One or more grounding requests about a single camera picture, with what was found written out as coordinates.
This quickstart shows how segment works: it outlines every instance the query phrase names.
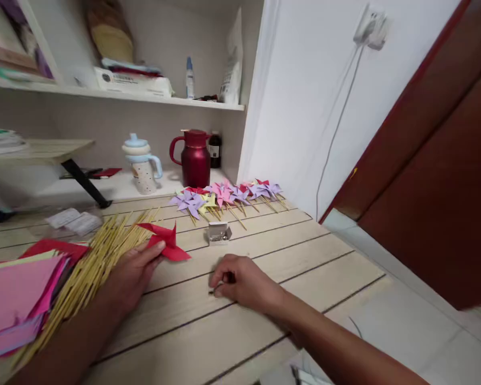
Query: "bamboo skewer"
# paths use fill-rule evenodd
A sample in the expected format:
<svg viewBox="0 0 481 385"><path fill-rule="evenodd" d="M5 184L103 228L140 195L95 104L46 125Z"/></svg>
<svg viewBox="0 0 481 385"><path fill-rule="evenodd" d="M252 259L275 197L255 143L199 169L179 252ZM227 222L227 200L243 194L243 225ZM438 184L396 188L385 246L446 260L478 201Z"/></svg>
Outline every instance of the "bamboo skewer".
<svg viewBox="0 0 481 385"><path fill-rule="evenodd" d="M276 214L278 214L278 211L276 211L276 209L273 207L273 205L270 204L270 202L266 199L266 197L260 196L260 198L262 198L262 200L263 200L265 203L267 203L267 204L269 205L269 207L270 207L271 209L273 209L273 211L274 211Z"/></svg>
<svg viewBox="0 0 481 385"><path fill-rule="evenodd" d="M191 212L189 209L187 209L187 212L189 213L189 216L191 217L191 221L194 224L194 227L196 227L196 219L191 215Z"/></svg>
<svg viewBox="0 0 481 385"><path fill-rule="evenodd" d="M275 195L275 196L276 196L276 199L278 199L278 200L280 201L281 205L282 205L287 211L290 211L289 208L287 207L287 205L282 201L282 199L281 199L279 196L277 196L277 195Z"/></svg>
<svg viewBox="0 0 481 385"><path fill-rule="evenodd" d="M244 216L247 218L247 215L246 215L246 213L244 212L244 210L242 210L242 209L237 205L237 203L235 203L235 202L234 202L234 205L235 205L235 207L237 207L237 208L239 209L239 211L240 211L242 214L244 214Z"/></svg>
<svg viewBox="0 0 481 385"><path fill-rule="evenodd" d="M13 366L23 366L43 349L59 326L85 308L96 295L98 288L106 281L119 258L131 248L144 241L149 232L135 226L148 218L152 222L157 213L152 210L141 213L134 224L126 227L132 213L122 217L118 215L105 221L90 242L91 249L75 265L72 274L61 289L53 310L38 338L20 349L12 360Z"/></svg>
<svg viewBox="0 0 481 385"><path fill-rule="evenodd" d="M229 205L227 202L225 202L225 203L226 203L226 206L230 209L230 212L233 214L233 216L234 216L235 218L237 218L237 220L240 222L240 224L242 225L242 227L244 227L244 230L247 231L246 226L244 226L244 224L242 223L242 221L240 220L240 218L237 216L237 214L234 213L234 211L231 209L230 205Z"/></svg>
<svg viewBox="0 0 481 385"><path fill-rule="evenodd" d="M260 213L260 211L257 209L257 207L254 204L251 204L251 207L253 207L258 213Z"/></svg>
<svg viewBox="0 0 481 385"><path fill-rule="evenodd" d="M212 208L210 207L207 207L208 211L210 214L212 214L213 216L215 216L218 220L221 220L221 218L218 217L218 215L215 213L214 210L212 210Z"/></svg>
<svg viewBox="0 0 481 385"><path fill-rule="evenodd" d="M208 220L208 218L207 218L204 214L201 214L201 213L199 213L199 214L200 214L203 218L205 218L205 220L206 220L207 222L210 223L210 221Z"/></svg>
<svg viewBox="0 0 481 385"><path fill-rule="evenodd" d="M247 218L246 208L244 208L244 205L242 204L242 201L240 202L240 206L242 207L242 211L244 211L244 216Z"/></svg>

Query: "pushpin box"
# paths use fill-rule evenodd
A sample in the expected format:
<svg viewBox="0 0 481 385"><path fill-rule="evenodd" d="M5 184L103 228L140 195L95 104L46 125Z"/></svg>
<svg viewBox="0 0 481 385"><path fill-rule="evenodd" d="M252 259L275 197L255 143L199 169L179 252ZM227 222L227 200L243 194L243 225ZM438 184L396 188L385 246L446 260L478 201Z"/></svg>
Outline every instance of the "pushpin box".
<svg viewBox="0 0 481 385"><path fill-rule="evenodd" d="M231 238L231 229L228 222L209 222L208 224L208 245L227 245Z"/></svg>

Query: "wall outlet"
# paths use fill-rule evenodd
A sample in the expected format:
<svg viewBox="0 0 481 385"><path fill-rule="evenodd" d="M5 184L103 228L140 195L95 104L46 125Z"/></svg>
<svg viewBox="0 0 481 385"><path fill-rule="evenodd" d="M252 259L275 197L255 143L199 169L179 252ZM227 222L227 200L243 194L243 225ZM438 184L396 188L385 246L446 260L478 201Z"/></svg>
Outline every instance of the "wall outlet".
<svg viewBox="0 0 481 385"><path fill-rule="evenodd" d="M363 10L353 41L379 51L385 45L388 24L386 13L368 3Z"/></svg>

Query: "brown glass bottle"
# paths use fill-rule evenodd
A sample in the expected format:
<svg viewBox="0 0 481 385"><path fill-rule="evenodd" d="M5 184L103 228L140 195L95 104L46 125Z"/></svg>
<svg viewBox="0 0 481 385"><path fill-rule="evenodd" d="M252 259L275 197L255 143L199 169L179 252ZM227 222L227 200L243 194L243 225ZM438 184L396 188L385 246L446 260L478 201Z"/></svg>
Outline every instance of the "brown glass bottle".
<svg viewBox="0 0 481 385"><path fill-rule="evenodd" d="M221 137L218 131L212 131L212 136L208 140L208 151L210 152L210 167L221 167Z"/></svg>

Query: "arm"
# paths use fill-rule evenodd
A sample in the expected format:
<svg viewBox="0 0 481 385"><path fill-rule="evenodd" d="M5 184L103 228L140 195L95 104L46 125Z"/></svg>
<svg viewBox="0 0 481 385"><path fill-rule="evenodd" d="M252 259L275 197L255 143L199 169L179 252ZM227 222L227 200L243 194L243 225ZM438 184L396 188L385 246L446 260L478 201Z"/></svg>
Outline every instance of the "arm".
<svg viewBox="0 0 481 385"><path fill-rule="evenodd" d="M211 276L210 287L215 288L216 297L228 297L286 325L335 384L427 384L287 292L248 257L226 255Z"/></svg>
<svg viewBox="0 0 481 385"><path fill-rule="evenodd" d="M145 242L125 253L91 303L64 324L7 385L73 385L79 382L89 365L123 319L139 303L166 246L159 242L145 250Z"/></svg>

